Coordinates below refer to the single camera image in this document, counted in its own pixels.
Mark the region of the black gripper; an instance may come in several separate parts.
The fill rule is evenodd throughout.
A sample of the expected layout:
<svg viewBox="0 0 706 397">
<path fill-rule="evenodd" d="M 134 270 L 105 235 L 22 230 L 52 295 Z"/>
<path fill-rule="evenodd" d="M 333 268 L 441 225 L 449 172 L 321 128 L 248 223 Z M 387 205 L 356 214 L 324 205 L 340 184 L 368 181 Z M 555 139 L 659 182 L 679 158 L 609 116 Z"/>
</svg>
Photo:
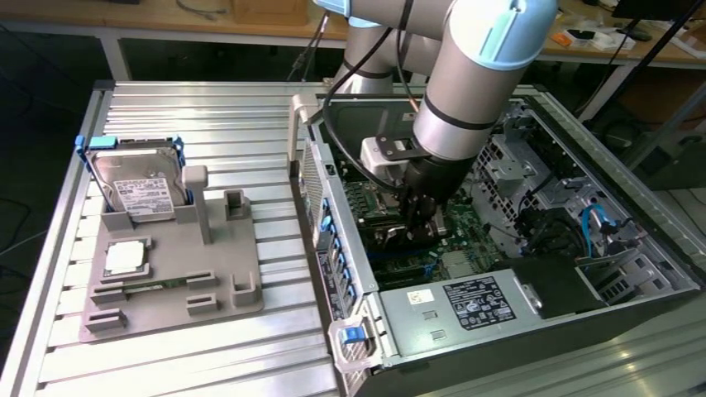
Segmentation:
<svg viewBox="0 0 706 397">
<path fill-rule="evenodd" d="M 408 220 L 431 219 L 460 188 L 473 161 L 473 157 L 443 160 L 433 156 L 409 160 L 400 195 L 400 209 Z"/>
</svg>

